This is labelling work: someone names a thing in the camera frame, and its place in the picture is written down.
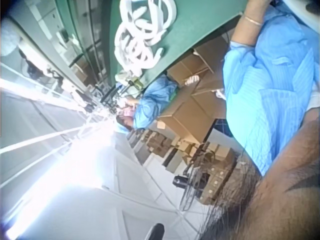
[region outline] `bracelet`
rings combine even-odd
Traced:
[[[255,25],[259,26],[259,27],[261,27],[261,26],[263,25],[262,23],[257,22],[257,21],[255,21],[255,20],[251,19],[250,17],[246,16],[245,14],[243,14],[242,16],[243,16],[246,20],[248,20],[250,23],[253,23],[253,24],[255,24]]]

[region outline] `table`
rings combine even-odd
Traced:
[[[144,70],[141,82],[145,87],[201,39],[244,11],[247,0],[175,0],[175,3],[177,18],[157,45],[164,48],[164,55],[155,67]],[[109,31],[112,82],[115,82],[115,74],[122,69],[114,55],[114,39],[121,21],[119,0],[113,0]],[[135,88],[128,90],[130,94],[136,91]]]

